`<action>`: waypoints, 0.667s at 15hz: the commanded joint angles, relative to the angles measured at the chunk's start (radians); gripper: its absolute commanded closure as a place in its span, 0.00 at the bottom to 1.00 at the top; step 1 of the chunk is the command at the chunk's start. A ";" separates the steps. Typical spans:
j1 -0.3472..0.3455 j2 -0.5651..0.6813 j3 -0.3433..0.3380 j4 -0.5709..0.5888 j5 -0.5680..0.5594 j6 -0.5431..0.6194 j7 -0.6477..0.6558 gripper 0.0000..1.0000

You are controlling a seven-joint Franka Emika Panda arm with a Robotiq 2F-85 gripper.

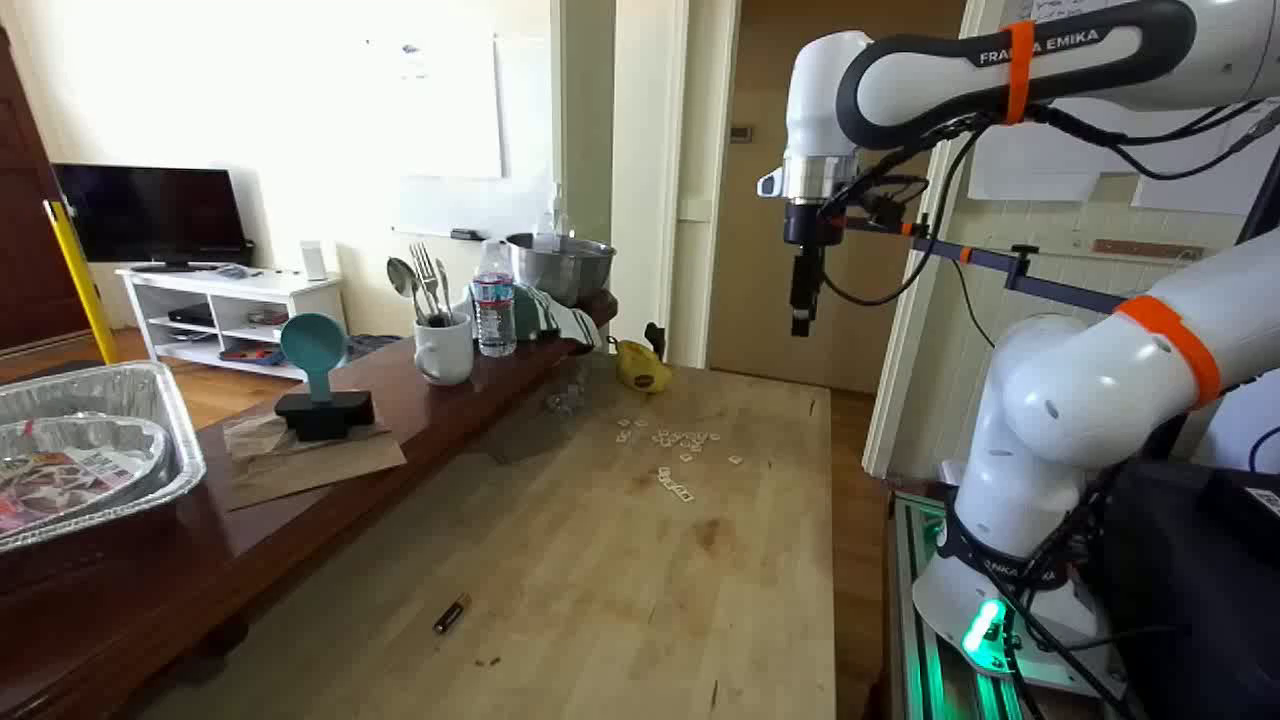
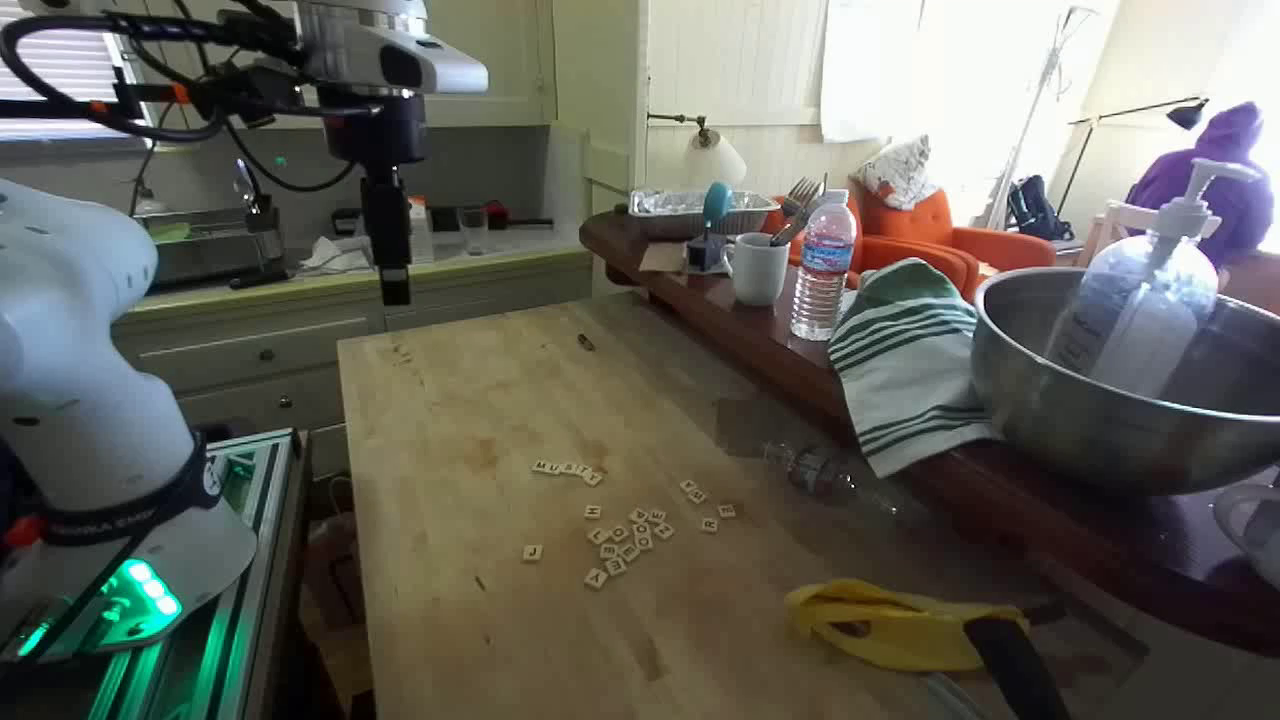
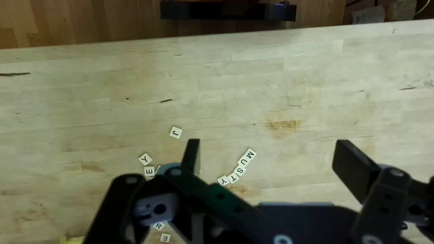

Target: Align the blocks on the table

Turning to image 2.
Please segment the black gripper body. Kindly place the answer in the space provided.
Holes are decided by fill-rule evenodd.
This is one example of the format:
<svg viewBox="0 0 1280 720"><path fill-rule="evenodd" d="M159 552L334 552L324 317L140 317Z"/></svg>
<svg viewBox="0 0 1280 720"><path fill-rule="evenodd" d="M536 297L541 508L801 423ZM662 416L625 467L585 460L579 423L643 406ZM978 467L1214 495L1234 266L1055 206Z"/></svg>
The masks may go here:
<svg viewBox="0 0 1280 720"><path fill-rule="evenodd" d="M426 106L416 97L324 94L329 151L365 169L416 163L426 155Z"/></svg>

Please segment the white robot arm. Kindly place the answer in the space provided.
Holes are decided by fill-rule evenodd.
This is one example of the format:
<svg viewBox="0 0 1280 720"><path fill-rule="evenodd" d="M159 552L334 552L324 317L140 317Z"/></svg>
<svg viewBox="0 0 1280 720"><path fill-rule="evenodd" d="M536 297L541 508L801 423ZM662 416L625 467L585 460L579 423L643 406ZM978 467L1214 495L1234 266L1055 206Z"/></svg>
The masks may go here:
<svg viewBox="0 0 1280 720"><path fill-rule="evenodd" d="M482 62L429 31L429 0L299 0L293 22L259 5L226 22L43 14L9 25L5 39L55 28L253 47L277 82L318 90L329 148L365 171L381 291L411 297L402 171L426 155L426 101L487 83ZM158 246L136 222L24 183L5 194L5 450L49 503L43 535L5 578L21 654L86 618L112 641L159 635L255 558L255 533L206 474L171 388L112 343L152 272Z"/></svg>

